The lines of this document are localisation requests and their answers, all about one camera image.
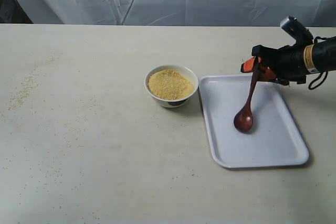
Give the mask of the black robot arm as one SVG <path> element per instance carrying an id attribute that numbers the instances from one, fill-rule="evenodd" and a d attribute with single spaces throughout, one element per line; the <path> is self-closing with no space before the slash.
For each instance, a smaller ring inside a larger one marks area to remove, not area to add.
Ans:
<path id="1" fill-rule="evenodd" d="M 252 58 L 241 64 L 242 73 L 251 73 L 255 62 L 259 63 L 259 81 L 288 86 L 290 82 L 305 84 L 307 75 L 335 71 L 335 37 L 316 37 L 303 44 L 268 48 L 257 45 L 252 48 Z"/>

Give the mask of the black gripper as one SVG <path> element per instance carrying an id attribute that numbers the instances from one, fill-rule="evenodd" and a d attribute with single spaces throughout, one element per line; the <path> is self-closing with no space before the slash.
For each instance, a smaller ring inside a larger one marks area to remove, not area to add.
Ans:
<path id="1" fill-rule="evenodd" d="M 252 48 L 252 58 L 241 64 L 241 73 L 251 73 L 254 69 L 255 57 L 261 60 L 258 69 L 258 81 L 274 82 L 288 85 L 290 81 L 304 84 L 306 76 L 315 73 L 313 63 L 313 48 L 315 44 L 307 46 L 293 45 L 279 49 L 257 45 Z"/>

